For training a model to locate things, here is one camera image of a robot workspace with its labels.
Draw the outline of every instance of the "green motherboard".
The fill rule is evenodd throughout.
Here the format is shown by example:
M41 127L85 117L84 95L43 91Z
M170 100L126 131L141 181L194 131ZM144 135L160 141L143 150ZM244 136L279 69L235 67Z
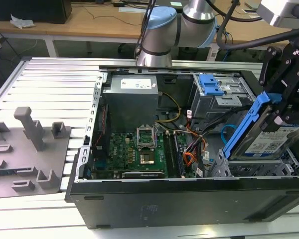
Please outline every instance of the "green motherboard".
M139 142L150 143L153 141L151 133L140 134ZM109 153L106 160L96 159L94 161L92 172L94 178L112 178L113 175L119 175L124 172L157 172L164 178L176 177L169 175L170 159L166 153L166 135L157 133L154 139L155 148L150 150L147 147L138 149L136 133L112 133L110 137ZM182 155L183 150L187 147L186 136L184 134L177 135L179 154ZM188 174L188 170L184 174L185 177L192 177Z

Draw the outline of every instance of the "blue cable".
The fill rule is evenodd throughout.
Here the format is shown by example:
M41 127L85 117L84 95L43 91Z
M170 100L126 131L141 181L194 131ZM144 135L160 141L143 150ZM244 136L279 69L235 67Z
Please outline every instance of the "blue cable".
M227 144L227 140L225 139L225 136L224 136L224 131L225 131L225 128L227 127L232 127L234 129L237 129L237 126L235 126L234 124L226 124L220 131L220 137L221 137L221 140L224 142L224 144Z
M229 52L230 52L230 50L227 50L227 52L226 52L226 54L225 54L225 56L224 56L224 58L223 58L223 61L225 61L226 60L226 58L228 57L228 55L229 55Z

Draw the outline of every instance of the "wooden desk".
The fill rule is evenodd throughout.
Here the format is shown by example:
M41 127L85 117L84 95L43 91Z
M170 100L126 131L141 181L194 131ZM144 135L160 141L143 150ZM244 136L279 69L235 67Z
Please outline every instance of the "wooden desk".
M241 8L246 8L246 6L244 0L241 2L237 8L237 12L241 14L235 12L234 16L249 17L248 14L243 15ZM231 1L218 0L216 5L227 12ZM0 32L9 38L43 39L51 57L57 56L54 40L136 43L143 13L119 12L119 8L112 5L79 7L79 4L73 4L72 6L72 14L65 24L35 22L36 27L19 29L9 22L0 21ZM101 16L114 16L135 25L126 24L113 17ZM217 16L217 19L221 24L223 18ZM235 43L287 31L287 29L272 27L264 21L252 23L230 21L226 30L233 35ZM287 42L282 42L276 45L283 47L286 44ZM217 51L217 44L212 44L209 60L215 60Z

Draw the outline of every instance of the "motherboard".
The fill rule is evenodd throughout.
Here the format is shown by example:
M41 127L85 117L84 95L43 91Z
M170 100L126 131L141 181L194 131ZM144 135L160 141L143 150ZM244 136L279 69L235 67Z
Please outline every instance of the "motherboard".
M142 143L153 142L153 147ZM111 133L107 157L94 157L93 179L192 177L185 169L186 136L174 132Z

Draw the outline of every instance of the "yellow wire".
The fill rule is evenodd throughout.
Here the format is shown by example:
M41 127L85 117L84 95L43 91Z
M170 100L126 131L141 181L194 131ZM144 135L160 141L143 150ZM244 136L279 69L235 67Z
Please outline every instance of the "yellow wire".
M168 93L162 92L162 94L168 96L177 105L177 107L178 107L178 114L173 119L155 120L155 122L159 122L159 123L173 122L173 121L177 120L180 117L181 108L180 108L179 104L176 102L176 100L172 96L170 96Z

